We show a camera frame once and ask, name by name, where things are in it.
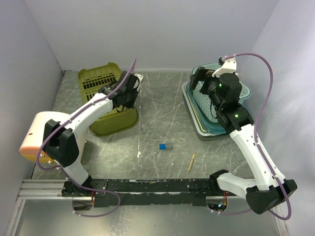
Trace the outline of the teal perforated plastic basket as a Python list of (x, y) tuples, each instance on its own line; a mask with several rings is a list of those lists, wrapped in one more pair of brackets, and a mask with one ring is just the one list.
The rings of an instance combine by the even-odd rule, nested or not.
[[(208, 95), (202, 94), (200, 92), (202, 86), (203, 86), (203, 81), (199, 81), (195, 90), (192, 92), (192, 95), (194, 97), (195, 102), (199, 106), (200, 111), (204, 113), (204, 116), (207, 117), (208, 120), (214, 123), (218, 123), (216, 119), (216, 111), (214, 109), (214, 106), (211, 103), (211, 100)], [(240, 82), (242, 85), (242, 91), (240, 93), (240, 99), (239, 103), (242, 104), (245, 100), (250, 98), (251, 96), (251, 91), (250, 89), (245, 86), (242, 82)]]

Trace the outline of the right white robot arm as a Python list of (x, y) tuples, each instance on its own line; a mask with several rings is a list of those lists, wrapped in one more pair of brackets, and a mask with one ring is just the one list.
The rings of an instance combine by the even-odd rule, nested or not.
[(194, 90), (200, 81), (200, 92), (209, 96), (216, 119), (239, 147), (254, 176), (243, 179), (227, 170), (217, 171), (210, 175), (209, 191), (216, 196), (225, 191), (242, 197), (257, 214), (288, 202), (297, 184), (286, 179), (260, 143), (253, 118), (239, 102), (242, 85), (236, 73), (218, 75), (200, 66), (191, 75), (189, 88)]

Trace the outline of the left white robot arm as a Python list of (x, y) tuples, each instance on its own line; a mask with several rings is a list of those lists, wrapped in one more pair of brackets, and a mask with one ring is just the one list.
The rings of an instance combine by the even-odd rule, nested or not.
[(92, 178), (81, 164), (79, 140), (87, 128), (115, 108), (133, 108), (143, 76), (124, 71), (118, 81), (102, 86), (92, 99), (60, 121), (48, 120), (40, 147), (67, 174), (80, 196), (90, 194)]

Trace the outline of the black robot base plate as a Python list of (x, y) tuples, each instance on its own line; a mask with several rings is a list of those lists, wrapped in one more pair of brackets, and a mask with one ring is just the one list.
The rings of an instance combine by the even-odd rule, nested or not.
[(184, 179), (90, 179), (91, 190), (76, 186), (70, 181), (63, 185), (63, 197), (88, 197), (95, 207), (118, 204), (118, 198), (107, 191), (117, 193), (122, 206), (214, 205), (211, 199), (223, 198), (223, 191), (215, 188), (209, 178)]

